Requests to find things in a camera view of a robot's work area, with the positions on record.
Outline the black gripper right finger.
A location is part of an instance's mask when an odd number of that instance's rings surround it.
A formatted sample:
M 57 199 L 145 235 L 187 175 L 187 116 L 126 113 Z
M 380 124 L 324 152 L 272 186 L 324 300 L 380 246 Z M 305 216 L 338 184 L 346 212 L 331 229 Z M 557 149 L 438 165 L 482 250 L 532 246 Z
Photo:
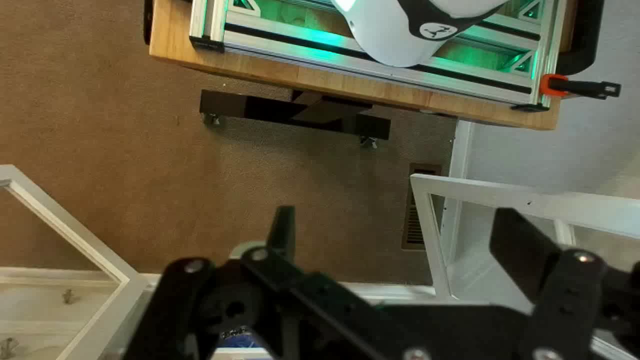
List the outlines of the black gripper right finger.
M 490 252 L 532 302 L 519 351 L 531 360 L 593 360 L 605 259 L 563 250 L 512 207 L 497 209 Z

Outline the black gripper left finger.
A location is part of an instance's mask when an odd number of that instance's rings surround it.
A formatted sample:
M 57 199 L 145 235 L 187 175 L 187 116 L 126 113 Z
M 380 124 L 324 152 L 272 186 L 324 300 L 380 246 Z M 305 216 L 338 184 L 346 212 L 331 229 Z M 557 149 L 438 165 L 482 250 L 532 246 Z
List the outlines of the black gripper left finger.
M 362 317 L 370 305 L 321 271 L 294 264 L 296 207 L 280 206 L 264 246 L 249 250 L 243 275 L 256 291 L 251 329 L 276 360 L 372 360 Z

